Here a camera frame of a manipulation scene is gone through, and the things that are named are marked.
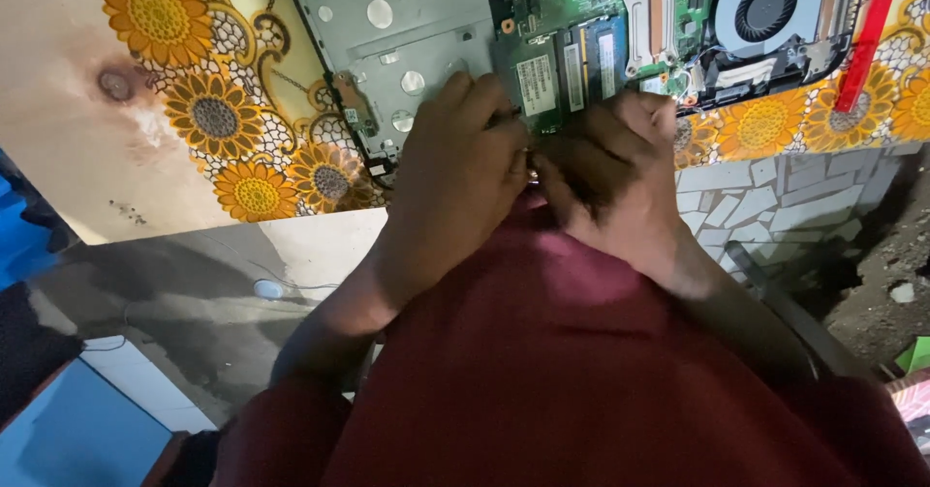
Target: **dirt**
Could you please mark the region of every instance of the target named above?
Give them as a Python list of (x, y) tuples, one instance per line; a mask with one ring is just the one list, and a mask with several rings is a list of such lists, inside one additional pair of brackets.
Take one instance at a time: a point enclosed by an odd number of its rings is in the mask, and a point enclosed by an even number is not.
[[(863, 219), (862, 232), (846, 247), (861, 251), (854, 255), (861, 285), (834, 293), (824, 323), (876, 367), (915, 336), (930, 335), (930, 279), (924, 278), (930, 271), (921, 270), (930, 255), (930, 156), (904, 158), (882, 206)], [(854, 283), (847, 279), (847, 285)], [(911, 303), (897, 303), (889, 294), (903, 283), (913, 284)]]

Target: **green object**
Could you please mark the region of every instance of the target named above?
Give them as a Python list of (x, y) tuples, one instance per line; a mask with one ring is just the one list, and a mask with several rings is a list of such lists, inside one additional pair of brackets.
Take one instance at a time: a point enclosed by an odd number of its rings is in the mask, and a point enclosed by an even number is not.
[[(691, 0), (692, 7), (696, 3), (697, 0)], [(623, 0), (515, 0), (514, 30), (510, 34), (498, 34), (498, 55), (506, 57), (504, 60), (510, 68), (513, 86), (523, 85), (524, 88), (529, 87), (537, 91), (552, 88), (556, 93), (554, 108), (548, 109), (552, 102), (551, 99), (545, 99), (549, 102), (542, 102), (541, 106), (547, 108), (544, 111), (535, 112), (531, 109), (529, 114), (525, 112), (529, 127), (538, 135), (552, 133), (559, 130), (573, 112), (565, 93), (570, 89), (566, 87), (566, 69), (570, 69), (570, 66), (565, 64), (565, 48), (577, 43), (579, 28), (590, 30), (590, 24), (597, 19), (622, 18), (622, 33), (613, 35), (618, 49), (613, 55), (618, 77), (617, 89), (645, 89), (679, 97), (688, 87), (688, 80), (683, 74), (684, 65), (698, 54), (705, 22), (712, 15), (713, 0), (702, 0), (699, 4), (698, 8), (689, 8), (689, 0), (674, 1), (673, 24), (678, 54), (675, 63), (670, 66), (666, 63), (645, 65), (636, 73), (635, 78), (628, 78), (625, 70), (630, 48), (630, 19)], [(568, 44), (564, 39), (566, 32), (574, 33), (574, 38), (570, 39)], [(596, 65), (603, 59), (598, 53), (597, 40), (594, 42), (593, 47), (586, 48), (586, 57), (583, 60), (585, 65)], [(536, 80), (538, 76), (527, 79), (527, 61), (544, 56), (547, 57), (551, 70), (551, 84), (548, 81)], [(599, 74), (602, 68), (596, 69)], [(657, 80), (660, 76), (663, 81), (657, 85), (652, 80)], [(586, 105), (599, 100), (600, 83), (595, 84), (594, 89), (590, 87), (589, 81), (584, 85)]]
[(918, 336), (917, 341), (895, 359), (906, 374), (930, 367), (930, 336)]

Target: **sunflower pattern tablecloth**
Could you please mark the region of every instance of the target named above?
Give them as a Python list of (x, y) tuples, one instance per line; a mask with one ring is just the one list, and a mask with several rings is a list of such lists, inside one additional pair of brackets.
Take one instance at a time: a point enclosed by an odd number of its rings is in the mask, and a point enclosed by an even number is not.
[[(302, 24), (267, 0), (100, 0), (112, 35), (213, 184), (231, 219), (259, 221), (384, 205), (322, 79)], [(930, 139), (930, 14), (895, 7), (854, 110), (833, 112), (842, 72), (814, 86), (682, 118), (678, 169)]]

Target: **debris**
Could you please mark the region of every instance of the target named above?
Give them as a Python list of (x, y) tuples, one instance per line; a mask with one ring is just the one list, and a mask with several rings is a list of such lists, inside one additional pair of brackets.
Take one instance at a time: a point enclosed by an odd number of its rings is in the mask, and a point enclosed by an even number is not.
[(905, 281), (898, 281), (888, 289), (888, 295), (898, 303), (912, 303), (914, 301), (914, 285)]

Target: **red sleeve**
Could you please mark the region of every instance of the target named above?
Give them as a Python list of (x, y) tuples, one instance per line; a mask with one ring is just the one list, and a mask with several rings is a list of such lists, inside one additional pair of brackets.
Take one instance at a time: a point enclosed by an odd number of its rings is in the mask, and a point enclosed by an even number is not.
[(888, 393), (831, 378), (780, 395), (866, 485), (930, 485), (930, 469)]
[(252, 398), (226, 426), (215, 487), (317, 485), (352, 404), (306, 378)]

